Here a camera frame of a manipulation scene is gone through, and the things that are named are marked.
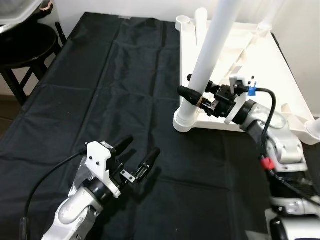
black stool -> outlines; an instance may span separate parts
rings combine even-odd
[[[23,105],[27,100],[24,87],[32,73],[40,81],[47,71],[46,58],[60,52],[58,36],[51,27],[44,24],[21,24],[0,34],[0,46],[0,73],[18,102]],[[19,83],[12,69],[25,67],[29,67],[29,70]]]

black cable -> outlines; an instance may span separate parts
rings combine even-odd
[[[261,134],[261,154],[265,155],[266,151],[267,151],[268,128],[270,126],[272,117],[273,117],[273,115],[275,113],[275,110],[276,110],[277,99],[276,99],[275,93],[273,91],[269,90],[269,89],[257,88],[256,92],[268,93],[272,98],[272,105],[271,105],[270,113],[269,113],[269,116],[268,116],[268,118],[266,120],[266,123],[264,125],[264,129],[263,129],[262,134]]]
[[[283,184],[284,186],[286,186],[288,189],[290,189],[291,191],[293,191],[295,194],[297,194],[299,197],[301,197],[302,199],[307,200],[308,202],[317,205],[320,207],[320,203],[316,202],[314,200],[312,200],[309,196],[307,196],[306,194],[304,194],[302,191],[300,191],[299,189],[295,188],[294,186],[292,186],[290,183],[288,183],[286,180],[284,180],[282,177],[278,176],[274,171],[270,170],[269,174],[274,177],[277,181],[279,181],[281,184]]]
[[[69,161],[71,161],[72,159],[78,157],[79,155],[83,154],[82,151],[68,157],[66,160],[60,162],[58,165],[56,165],[55,167],[53,167],[50,171],[48,171],[45,175],[42,176],[42,178],[36,183],[36,185],[34,185],[33,189],[31,190],[31,192],[29,193],[29,197],[25,203],[24,206],[24,217],[27,218],[28,217],[28,212],[29,212],[29,206],[32,200],[32,197],[34,196],[36,190],[38,189],[38,187],[40,186],[40,184],[50,175],[52,174],[55,170],[57,170],[58,168],[60,168],[61,166],[65,165],[66,163],[68,163]]]

table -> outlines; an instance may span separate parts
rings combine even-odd
[[[17,239],[33,184],[85,142],[135,140],[120,160],[136,167],[161,149],[145,183],[111,201],[87,239],[247,239],[266,233],[269,190],[254,142],[240,132],[172,126],[179,107],[180,37],[156,19],[85,13],[0,140],[1,239]],[[320,187],[320,145],[304,146]],[[41,239],[67,197],[81,158],[50,176],[30,207]]]

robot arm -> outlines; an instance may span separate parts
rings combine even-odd
[[[129,137],[116,147],[104,141],[87,144],[85,164],[94,178],[84,181],[82,187],[59,206],[43,240],[84,240],[104,205],[113,197],[117,199],[127,184],[139,183],[148,175],[160,154],[158,148],[140,163],[136,172],[116,161],[116,155],[132,140]]]
[[[238,124],[256,142],[270,183],[271,207],[278,215],[270,221],[272,238],[320,239],[320,197],[308,176],[303,146],[290,131],[287,119],[275,112],[262,144],[271,111],[252,100],[246,101],[243,96],[249,88],[242,81],[233,81],[231,87],[210,81],[205,91],[214,94],[213,102],[192,89],[178,87],[179,95],[192,105],[208,116],[224,117],[226,124]]]

white container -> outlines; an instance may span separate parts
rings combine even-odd
[[[0,25],[20,24],[43,0],[0,0]]]

